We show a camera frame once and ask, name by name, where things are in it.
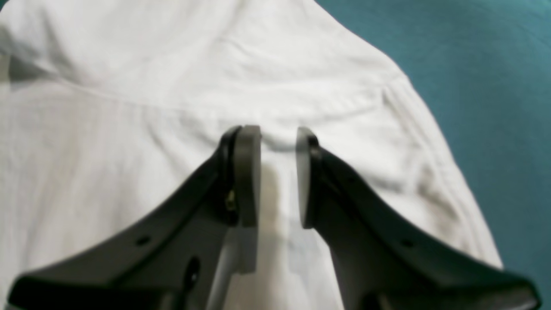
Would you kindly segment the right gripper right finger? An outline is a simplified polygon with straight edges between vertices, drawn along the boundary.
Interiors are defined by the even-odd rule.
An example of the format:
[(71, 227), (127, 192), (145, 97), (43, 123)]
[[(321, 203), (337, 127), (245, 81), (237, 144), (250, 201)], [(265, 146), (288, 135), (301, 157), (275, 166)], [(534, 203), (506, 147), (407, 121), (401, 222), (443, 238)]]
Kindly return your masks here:
[(297, 130), (300, 219), (325, 241), (346, 310), (537, 310), (525, 277), (431, 237), (346, 162)]

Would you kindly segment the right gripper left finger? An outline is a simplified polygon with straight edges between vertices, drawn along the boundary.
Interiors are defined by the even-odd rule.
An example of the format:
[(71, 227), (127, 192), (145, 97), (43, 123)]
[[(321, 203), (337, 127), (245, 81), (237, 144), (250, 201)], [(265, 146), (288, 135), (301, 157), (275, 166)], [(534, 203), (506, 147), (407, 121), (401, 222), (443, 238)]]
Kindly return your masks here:
[(260, 127), (234, 126), (160, 206), (114, 237), (20, 275), (8, 310), (220, 310), (254, 273)]

